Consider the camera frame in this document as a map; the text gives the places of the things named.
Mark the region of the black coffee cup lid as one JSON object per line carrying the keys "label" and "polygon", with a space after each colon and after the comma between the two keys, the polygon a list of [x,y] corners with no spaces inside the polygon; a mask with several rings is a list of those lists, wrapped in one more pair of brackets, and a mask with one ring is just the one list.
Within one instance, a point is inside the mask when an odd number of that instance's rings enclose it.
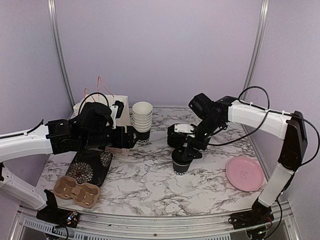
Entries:
{"label": "black coffee cup lid", "polygon": [[181,147],[183,146],[179,146],[177,148],[175,148],[173,151],[172,151],[172,154],[171,154],[171,158],[174,162],[177,162],[177,163],[187,163],[187,162],[181,162],[181,153],[180,153],[180,150],[181,150]]}

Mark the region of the black takeout coffee cup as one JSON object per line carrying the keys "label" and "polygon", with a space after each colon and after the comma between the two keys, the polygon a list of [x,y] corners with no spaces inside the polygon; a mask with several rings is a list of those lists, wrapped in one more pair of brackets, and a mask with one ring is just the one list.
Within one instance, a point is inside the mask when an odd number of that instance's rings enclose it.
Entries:
{"label": "black takeout coffee cup", "polygon": [[179,176],[184,176],[189,167],[190,167],[191,163],[190,162],[187,162],[187,163],[178,163],[178,162],[175,162],[173,161],[172,162],[172,168],[173,168],[173,172],[176,174],[176,175],[179,175]]}

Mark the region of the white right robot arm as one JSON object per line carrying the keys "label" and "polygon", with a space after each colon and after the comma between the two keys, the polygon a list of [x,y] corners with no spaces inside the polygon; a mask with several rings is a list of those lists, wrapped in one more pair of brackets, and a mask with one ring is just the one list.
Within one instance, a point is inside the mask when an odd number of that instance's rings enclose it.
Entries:
{"label": "white right robot arm", "polygon": [[303,115],[296,111],[276,111],[236,97],[225,96],[217,101],[204,93],[196,95],[189,107],[200,118],[197,126],[175,124],[174,132],[186,135],[187,147],[181,160],[188,163],[201,157],[200,150],[206,150],[210,138],[227,123],[241,124],[274,135],[283,141],[278,163],[264,190],[257,198],[257,206],[248,212],[247,219],[258,224],[267,216],[267,209],[286,189],[296,171],[303,165],[308,146]]}

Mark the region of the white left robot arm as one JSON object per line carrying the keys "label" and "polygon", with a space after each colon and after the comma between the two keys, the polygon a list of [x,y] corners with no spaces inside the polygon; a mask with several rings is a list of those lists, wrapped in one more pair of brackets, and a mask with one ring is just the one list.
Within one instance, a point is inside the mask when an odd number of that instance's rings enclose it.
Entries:
{"label": "white left robot arm", "polygon": [[72,119],[59,119],[23,132],[0,137],[0,187],[11,196],[35,210],[42,210],[53,223],[63,219],[63,211],[52,202],[56,199],[48,190],[39,190],[20,179],[4,163],[34,155],[58,155],[106,147],[131,149],[138,141],[132,126],[118,126],[122,111],[118,105],[87,102]]}

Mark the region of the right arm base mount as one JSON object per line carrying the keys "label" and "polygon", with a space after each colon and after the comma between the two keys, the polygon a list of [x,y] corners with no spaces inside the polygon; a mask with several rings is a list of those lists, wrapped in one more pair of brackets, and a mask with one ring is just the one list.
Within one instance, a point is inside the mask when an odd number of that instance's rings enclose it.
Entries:
{"label": "right arm base mount", "polygon": [[235,230],[270,223],[274,220],[271,207],[266,207],[257,198],[250,210],[233,213],[228,222]]}

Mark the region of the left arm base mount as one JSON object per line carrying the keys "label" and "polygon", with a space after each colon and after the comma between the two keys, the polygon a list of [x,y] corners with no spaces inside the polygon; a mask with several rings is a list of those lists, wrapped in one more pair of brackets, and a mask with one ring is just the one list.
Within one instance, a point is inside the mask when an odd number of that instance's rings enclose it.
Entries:
{"label": "left arm base mount", "polygon": [[58,208],[54,193],[47,189],[44,192],[47,197],[46,206],[37,211],[36,218],[62,227],[76,228],[78,226],[79,213],[74,210]]}

